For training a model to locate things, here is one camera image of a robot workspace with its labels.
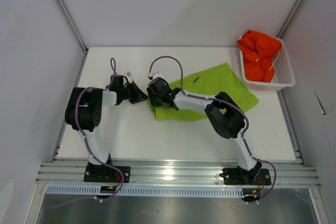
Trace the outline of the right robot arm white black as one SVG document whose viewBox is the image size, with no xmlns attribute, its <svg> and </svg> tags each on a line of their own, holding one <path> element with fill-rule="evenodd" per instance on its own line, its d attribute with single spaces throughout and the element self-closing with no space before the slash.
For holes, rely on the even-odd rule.
<svg viewBox="0 0 336 224">
<path fill-rule="evenodd" d="M 262 164 L 253 157 L 244 138 L 249 121 L 227 93 L 206 96 L 190 93 L 182 88 L 171 89 L 162 77 L 151 77 L 147 92 L 153 108 L 164 106 L 177 111 L 191 110 L 205 114 L 215 132 L 230 140 L 237 155 L 236 170 L 240 180 L 251 184 L 258 179 Z"/>
</svg>

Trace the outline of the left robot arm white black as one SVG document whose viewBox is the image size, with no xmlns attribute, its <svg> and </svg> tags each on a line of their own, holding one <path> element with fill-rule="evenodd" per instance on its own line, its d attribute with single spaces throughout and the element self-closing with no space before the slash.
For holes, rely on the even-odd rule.
<svg viewBox="0 0 336 224">
<path fill-rule="evenodd" d="M 77 131 L 89 154 L 89 174 L 108 182 L 116 171 L 103 142 L 99 125 L 104 106 L 120 105 L 124 100 L 136 104 L 148 99 L 148 96 L 129 77 L 125 75 L 111 76 L 110 83 L 102 88 L 73 88 L 66 111 L 65 121 Z"/>
</svg>

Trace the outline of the lime green shorts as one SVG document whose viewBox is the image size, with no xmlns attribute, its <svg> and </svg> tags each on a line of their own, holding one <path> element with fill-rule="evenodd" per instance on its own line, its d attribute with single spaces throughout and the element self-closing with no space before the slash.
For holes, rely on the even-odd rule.
<svg viewBox="0 0 336 224">
<path fill-rule="evenodd" d="M 259 103 L 258 98 L 244 87 L 228 63 L 190 74 L 183 78 L 182 85 L 186 91 L 204 95 L 226 92 L 243 112 Z M 191 110 L 177 111 L 163 106 L 153 108 L 149 100 L 146 102 L 157 120 L 198 121 L 207 118 L 205 114 Z"/>
</svg>

